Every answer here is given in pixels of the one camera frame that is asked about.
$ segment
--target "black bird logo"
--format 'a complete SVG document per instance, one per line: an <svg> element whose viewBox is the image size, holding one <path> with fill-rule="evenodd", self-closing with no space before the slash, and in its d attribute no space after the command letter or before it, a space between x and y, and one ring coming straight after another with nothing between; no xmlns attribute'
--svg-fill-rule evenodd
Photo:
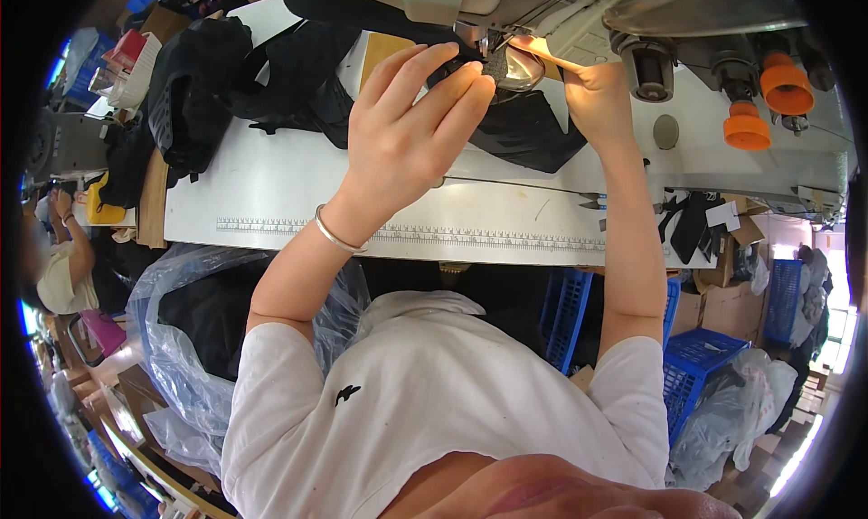
<svg viewBox="0 0 868 519"><path fill-rule="evenodd" d="M344 402L346 402L347 400L350 399L350 395L352 395L354 392L358 391L359 389L361 389L361 387L353 386L353 385L347 385L346 387L344 387L343 389L340 390L340 392L338 393L338 397L334 399L334 405L337 406L338 402L340 402L341 399L343 399Z"/></svg>

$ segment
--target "yellow container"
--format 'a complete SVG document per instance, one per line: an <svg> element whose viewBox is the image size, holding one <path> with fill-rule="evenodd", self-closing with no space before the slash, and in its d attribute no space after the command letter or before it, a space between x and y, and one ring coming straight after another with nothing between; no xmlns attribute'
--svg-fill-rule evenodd
<svg viewBox="0 0 868 519"><path fill-rule="evenodd" d="M125 209L107 205L100 200L100 189L106 185L108 179L109 173L105 173L99 181L90 184L88 188L88 203L85 208L87 209L88 221L95 225L120 223L127 214Z"/></svg>

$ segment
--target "red box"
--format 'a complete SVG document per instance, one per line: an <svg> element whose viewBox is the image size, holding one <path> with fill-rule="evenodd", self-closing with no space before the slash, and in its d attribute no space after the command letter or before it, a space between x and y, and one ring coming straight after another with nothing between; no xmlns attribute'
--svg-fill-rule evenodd
<svg viewBox="0 0 868 519"><path fill-rule="evenodd" d="M103 54L103 59L109 63L116 63L126 70L132 70L146 42L145 36L135 29L131 29L123 34L113 50Z"/></svg>

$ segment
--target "orange thread cone holder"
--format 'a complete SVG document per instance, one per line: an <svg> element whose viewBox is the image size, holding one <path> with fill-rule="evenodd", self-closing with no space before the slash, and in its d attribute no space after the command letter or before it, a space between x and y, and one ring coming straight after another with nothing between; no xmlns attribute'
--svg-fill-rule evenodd
<svg viewBox="0 0 868 519"><path fill-rule="evenodd" d="M763 62L759 87L768 108L788 116L808 113L814 98L808 76L787 54L773 52Z"/></svg>
<svg viewBox="0 0 868 519"><path fill-rule="evenodd" d="M733 102L729 118L723 122L723 139L726 144L758 152L772 145L768 124L760 119L760 112L752 102Z"/></svg>

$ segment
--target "white t-shirt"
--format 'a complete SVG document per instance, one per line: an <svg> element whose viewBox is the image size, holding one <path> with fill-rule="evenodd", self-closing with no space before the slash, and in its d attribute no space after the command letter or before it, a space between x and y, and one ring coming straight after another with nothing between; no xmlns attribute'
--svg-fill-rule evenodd
<svg viewBox="0 0 868 519"><path fill-rule="evenodd" d="M378 297L323 379L292 327L252 329L222 454L244 517L378 517L452 451L557 455L612 481L663 488L663 354L635 337L597 363L588 394L456 293Z"/></svg>
<svg viewBox="0 0 868 519"><path fill-rule="evenodd" d="M70 275L70 256L73 253L75 245L72 241L51 246L51 259L37 282L39 299L54 313L76 313L100 307L90 273L73 289Z"/></svg>

